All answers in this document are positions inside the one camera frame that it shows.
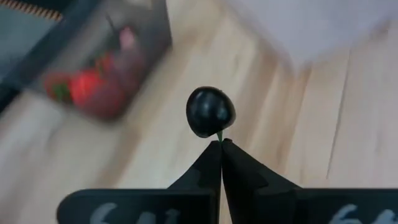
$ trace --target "white object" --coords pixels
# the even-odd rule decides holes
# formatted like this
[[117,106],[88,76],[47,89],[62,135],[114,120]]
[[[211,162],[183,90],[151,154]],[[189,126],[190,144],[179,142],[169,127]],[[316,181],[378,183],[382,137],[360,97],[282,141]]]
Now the white object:
[[398,0],[225,0],[294,73],[388,21]]

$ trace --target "red strawberry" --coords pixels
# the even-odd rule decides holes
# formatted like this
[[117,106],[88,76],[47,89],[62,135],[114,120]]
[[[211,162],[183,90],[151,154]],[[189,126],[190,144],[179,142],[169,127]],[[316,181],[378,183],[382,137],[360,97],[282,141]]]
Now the red strawberry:
[[128,104],[128,98],[117,82],[102,79],[96,70],[86,70],[70,82],[74,105],[82,112],[100,119],[114,119]]
[[44,88],[48,96],[57,101],[69,103],[71,101],[69,94],[69,84],[71,75],[67,73],[51,73],[45,77]]
[[82,105],[87,98],[105,83],[96,70],[81,71],[69,84],[70,95],[75,105]]
[[114,81],[106,81],[77,107],[82,112],[102,120],[112,120],[127,108],[129,98]]

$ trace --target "wooden floor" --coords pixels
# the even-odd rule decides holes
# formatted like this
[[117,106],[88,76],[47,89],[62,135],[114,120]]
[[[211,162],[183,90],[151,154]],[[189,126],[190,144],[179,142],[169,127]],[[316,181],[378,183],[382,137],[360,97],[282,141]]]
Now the wooden floor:
[[[103,126],[27,92],[0,120],[0,223],[55,223],[70,192],[159,188],[211,139],[185,119],[198,86],[237,109],[225,136],[305,187],[398,187],[398,23],[298,78],[217,0],[168,0],[174,49],[126,117]],[[224,200],[221,223],[230,223]]]

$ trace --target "green stem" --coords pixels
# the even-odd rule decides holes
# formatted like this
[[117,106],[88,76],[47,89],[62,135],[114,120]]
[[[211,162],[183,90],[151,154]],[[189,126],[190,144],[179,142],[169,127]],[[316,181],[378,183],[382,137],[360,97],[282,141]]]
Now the green stem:
[[217,137],[220,142],[223,142],[223,131],[218,132]]
[[66,83],[56,84],[52,88],[58,101],[64,103],[71,102],[69,87]]

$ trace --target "black holder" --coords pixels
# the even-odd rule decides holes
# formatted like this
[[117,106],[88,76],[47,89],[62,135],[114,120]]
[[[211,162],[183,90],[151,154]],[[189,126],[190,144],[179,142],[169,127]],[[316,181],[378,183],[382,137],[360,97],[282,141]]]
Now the black holder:
[[303,189],[230,139],[222,145],[211,142],[168,189],[81,190],[62,201],[57,220],[59,224],[216,224],[221,173],[234,224],[396,223],[398,190]]

